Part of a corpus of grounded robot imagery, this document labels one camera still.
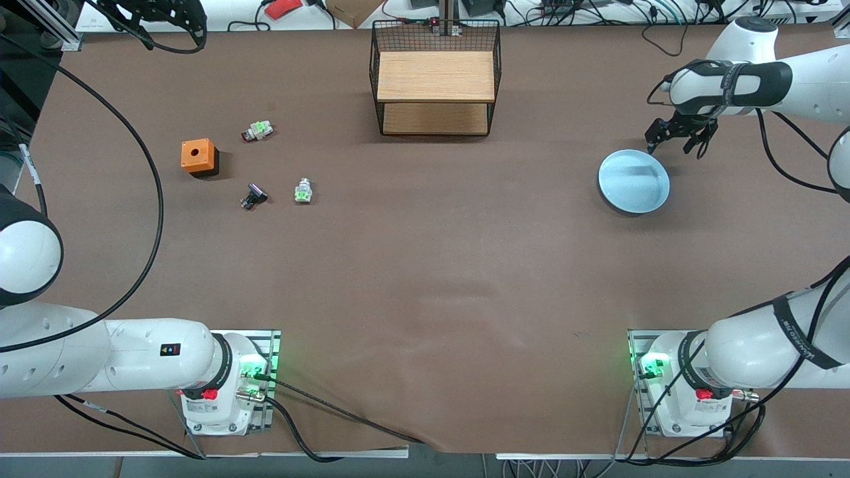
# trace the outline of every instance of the metal post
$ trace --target metal post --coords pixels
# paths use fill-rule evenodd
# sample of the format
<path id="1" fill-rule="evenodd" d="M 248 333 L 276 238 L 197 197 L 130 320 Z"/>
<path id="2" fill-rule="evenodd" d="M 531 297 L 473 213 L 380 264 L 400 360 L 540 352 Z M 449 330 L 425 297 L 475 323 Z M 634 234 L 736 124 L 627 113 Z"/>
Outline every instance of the metal post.
<path id="1" fill-rule="evenodd" d="M 80 51 L 82 34 L 69 25 L 47 0 L 18 0 L 32 16 L 62 40 L 62 51 Z"/>

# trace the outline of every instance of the blue plate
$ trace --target blue plate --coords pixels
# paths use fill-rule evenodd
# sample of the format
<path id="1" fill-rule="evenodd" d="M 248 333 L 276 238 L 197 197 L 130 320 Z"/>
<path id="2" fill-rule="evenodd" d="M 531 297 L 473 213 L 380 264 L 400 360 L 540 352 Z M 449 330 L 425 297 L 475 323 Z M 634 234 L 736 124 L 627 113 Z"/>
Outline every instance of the blue plate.
<path id="1" fill-rule="evenodd" d="M 599 167 L 599 190 L 615 208 L 643 214 L 660 208 L 670 195 L 670 177 L 643 151 L 611 153 Z"/>

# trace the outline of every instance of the wooden panel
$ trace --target wooden panel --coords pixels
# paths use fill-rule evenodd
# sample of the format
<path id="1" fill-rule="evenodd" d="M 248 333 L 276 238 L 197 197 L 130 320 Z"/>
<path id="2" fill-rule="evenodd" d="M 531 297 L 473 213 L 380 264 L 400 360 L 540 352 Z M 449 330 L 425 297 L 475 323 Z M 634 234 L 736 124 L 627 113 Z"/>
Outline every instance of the wooden panel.
<path id="1" fill-rule="evenodd" d="M 382 103 L 487 103 L 495 99 L 492 52 L 381 53 L 377 100 Z"/>
<path id="2" fill-rule="evenodd" d="M 384 134 L 487 134 L 485 103 L 387 103 Z"/>

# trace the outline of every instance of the brown table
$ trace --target brown table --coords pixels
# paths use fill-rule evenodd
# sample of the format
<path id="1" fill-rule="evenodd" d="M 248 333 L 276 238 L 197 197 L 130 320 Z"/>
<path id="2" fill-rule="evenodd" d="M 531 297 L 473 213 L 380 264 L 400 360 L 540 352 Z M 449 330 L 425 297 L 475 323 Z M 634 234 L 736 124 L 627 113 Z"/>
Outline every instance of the brown table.
<path id="1" fill-rule="evenodd" d="M 632 27 L 504 31 L 486 139 L 380 136 L 368 31 L 212 34 L 190 56 L 90 37 L 62 64 L 136 126 L 165 188 L 159 259 L 116 317 L 279 328 L 282 378 L 441 451 L 610 453 L 632 384 L 627 329 L 707 327 L 847 254 L 848 205 L 773 171 L 752 117 L 724 117 L 701 161 L 682 141 L 663 145 L 672 191 L 656 213 L 626 219 L 598 197 L 599 163 L 643 148 L 646 127 L 672 113 L 645 105 L 646 93 L 720 30 L 692 28 L 680 58 Z M 649 32 L 671 48 L 679 34 Z M 836 44 L 827 26 L 783 27 L 778 56 Z M 241 130 L 266 119 L 278 133 L 242 144 Z M 824 184 L 823 160 L 768 123 L 779 160 Z M 842 129 L 799 124 L 824 147 Z M 202 137 L 223 152 L 216 179 L 180 169 L 180 142 Z M 33 156 L 66 253 L 42 298 L 103 310 L 149 252 L 150 172 L 123 126 L 62 77 Z M 302 176 L 315 201 L 296 207 Z M 246 213 L 238 200 L 250 181 L 271 200 Z M 26 181 L 21 190 L 33 199 Z M 748 453 L 850 458 L 847 398 L 783 392 Z M 162 391 L 93 400 L 182 439 Z M 401 444 L 304 404 L 292 412 L 317 450 Z M 51 398 L 4 401 L 0 423 L 4 452 L 151 449 Z M 201 442 L 220 453 L 295 449 L 282 422 Z"/>

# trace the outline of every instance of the cable connector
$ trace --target cable connector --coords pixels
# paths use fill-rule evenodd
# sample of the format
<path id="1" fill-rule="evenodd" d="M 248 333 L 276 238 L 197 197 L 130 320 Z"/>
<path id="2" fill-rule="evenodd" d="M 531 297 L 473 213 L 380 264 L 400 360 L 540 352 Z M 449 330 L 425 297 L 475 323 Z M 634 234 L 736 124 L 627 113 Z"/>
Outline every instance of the cable connector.
<path id="1" fill-rule="evenodd" d="M 256 403 L 265 402 L 266 395 L 260 390 L 238 389 L 236 398 L 239 400 L 254 401 Z"/>

